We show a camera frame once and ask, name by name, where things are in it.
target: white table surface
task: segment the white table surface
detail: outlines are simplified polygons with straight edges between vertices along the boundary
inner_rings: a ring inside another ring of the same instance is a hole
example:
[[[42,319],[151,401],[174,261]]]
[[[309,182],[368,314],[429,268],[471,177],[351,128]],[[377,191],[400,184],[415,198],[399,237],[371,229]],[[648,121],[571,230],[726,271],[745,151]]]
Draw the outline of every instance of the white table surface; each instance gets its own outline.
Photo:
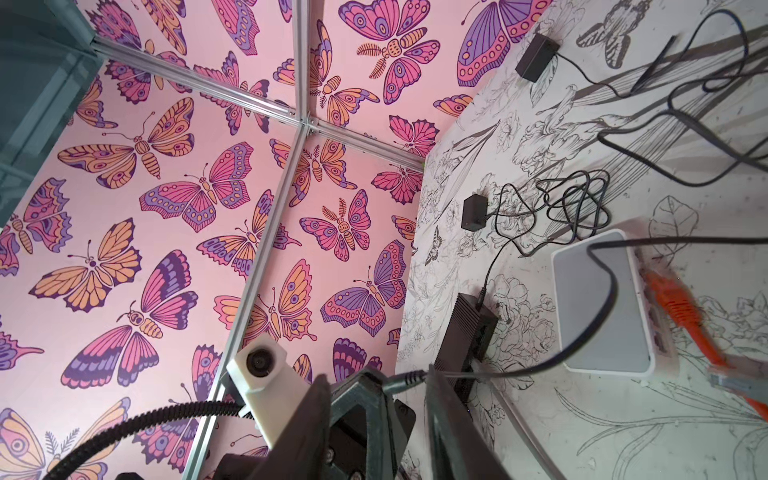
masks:
[[[575,60],[596,80],[610,79],[622,91],[634,83],[642,66],[653,61],[671,35],[679,35],[679,51],[702,17],[715,8],[736,12],[748,31],[750,49],[768,45],[768,3],[764,0],[555,0],[538,28],[559,41],[560,53]],[[605,42],[578,47],[577,38],[614,13],[624,23],[612,35],[631,42],[621,68],[605,60]],[[623,33],[630,15],[647,7],[634,30]],[[607,208],[613,225],[630,222],[652,236],[768,235],[766,175],[738,167],[721,181],[702,188],[683,187],[648,171],[595,141],[603,127],[641,123],[664,108],[668,83],[702,75],[737,59],[739,47],[715,51],[712,42],[737,34],[722,15],[705,26],[694,46],[700,57],[681,65],[656,88],[626,100],[607,89],[591,87],[560,60],[550,82],[531,84],[515,73],[526,41],[513,46],[506,62],[457,124],[435,146],[427,160],[406,312],[402,323],[397,372],[426,369],[437,355],[456,294],[477,295],[485,272],[503,239],[492,223],[477,233],[460,228],[463,200],[473,193],[491,197],[495,209],[500,186],[523,186],[538,172],[565,176],[574,170],[607,168],[612,181]],[[763,67],[768,61],[763,60]],[[729,95],[714,99],[702,122],[740,151],[766,135],[768,89],[757,77]],[[686,111],[700,111],[713,96],[700,90],[677,101]],[[699,137],[680,136],[680,127],[659,121],[643,134],[613,137],[632,141],[659,165],[691,180],[706,180],[728,165],[723,154]],[[505,207],[515,203],[505,197]],[[500,221],[510,234],[526,220]],[[557,230],[540,218],[535,232]],[[524,246],[540,236],[527,235]],[[558,350],[550,255],[545,247],[521,258],[510,246],[491,273],[485,305],[499,316],[485,363],[493,369],[519,369]],[[692,289],[704,313],[705,326],[727,353],[747,356],[755,365],[768,360],[768,247],[670,245],[658,254]],[[679,373],[668,379],[637,381],[589,376],[558,367],[541,375],[510,379],[504,394],[513,400],[542,445],[567,478],[735,479],[768,478],[768,425],[740,399],[707,383],[706,363],[687,335],[674,330],[680,354]],[[411,478],[431,478],[425,436],[424,393],[420,386],[400,396],[418,416],[404,458]],[[493,445],[512,478],[546,478],[511,427],[487,386],[478,385],[471,413],[485,440]]]

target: white camera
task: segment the white camera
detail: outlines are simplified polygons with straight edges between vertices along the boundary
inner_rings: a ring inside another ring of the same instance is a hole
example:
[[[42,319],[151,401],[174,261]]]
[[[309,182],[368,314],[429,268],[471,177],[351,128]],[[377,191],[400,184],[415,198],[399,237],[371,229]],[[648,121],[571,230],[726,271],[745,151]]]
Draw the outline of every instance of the white camera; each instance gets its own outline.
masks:
[[[286,364],[287,352],[263,333],[227,365],[232,382],[272,448],[310,386]]]

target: black and white butterfly drawing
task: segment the black and white butterfly drawing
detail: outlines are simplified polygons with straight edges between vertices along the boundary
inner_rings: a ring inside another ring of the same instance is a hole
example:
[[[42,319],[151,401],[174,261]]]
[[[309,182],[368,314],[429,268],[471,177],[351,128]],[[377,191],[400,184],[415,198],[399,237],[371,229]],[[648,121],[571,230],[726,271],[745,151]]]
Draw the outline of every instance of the black and white butterfly drawing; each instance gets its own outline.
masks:
[[[632,5],[632,0],[619,0],[602,22],[592,25],[576,39],[579,47],[591,47],[605,43],[605,63],[611,68],[621,68],[624,56],[629,50],[629,34],[645,18],[651,0],[640,0]]]
[[[437,260],[438,248],[442,245],[442,237],[440,237],[440,229],[435,225],[435,236],[432,238],[432,248],[429,249],[427,255],[427,261],[424,262],[424,266],[429,265],[433,260]]]

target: white camera housing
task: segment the white camera housing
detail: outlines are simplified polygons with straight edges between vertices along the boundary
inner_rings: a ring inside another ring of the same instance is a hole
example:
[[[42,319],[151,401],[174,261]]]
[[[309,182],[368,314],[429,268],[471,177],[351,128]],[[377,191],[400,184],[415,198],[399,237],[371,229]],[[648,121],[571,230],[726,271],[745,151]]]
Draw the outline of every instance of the white camera housing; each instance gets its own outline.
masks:
[[[274,360],[272,371],[264,377],[257,377],[248,371],[248,355],[258,349],[269,350]],[[285,349],[268,333],[263,333],[239,351],[227,365],[232,382],[253,414],[270,449],[310,389],[309,384],[286,364],[286,357]]]

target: camera lens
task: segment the camera lens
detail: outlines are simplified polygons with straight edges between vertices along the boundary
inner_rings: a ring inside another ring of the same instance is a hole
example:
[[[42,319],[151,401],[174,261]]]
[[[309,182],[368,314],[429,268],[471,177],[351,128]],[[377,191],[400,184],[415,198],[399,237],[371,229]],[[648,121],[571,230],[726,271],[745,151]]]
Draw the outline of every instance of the camera lens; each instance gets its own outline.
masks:
[[[275,366],[275,359],[269,350],[256,349],[248,354],[247,365],[251,375],[262,378],[270,374]]]

